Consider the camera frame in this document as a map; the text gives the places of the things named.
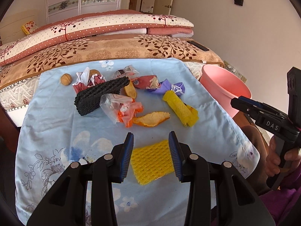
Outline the right hand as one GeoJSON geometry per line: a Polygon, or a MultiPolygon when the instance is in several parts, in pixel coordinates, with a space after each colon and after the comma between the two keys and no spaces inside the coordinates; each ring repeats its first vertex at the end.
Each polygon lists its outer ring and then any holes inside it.
{"type": "MultiPolygon", "coordinates": [[[[273,136],[269,142],[268,155],[266,157],[265,172],[268,176],[273,177],[280,173],[281,158],[276,151],[276,139],[273,136]]],[[[291,162],[289,173],[295,171],[300,165],[300,148],[294,148],[285,154],[285,160],[291,162]]]]}

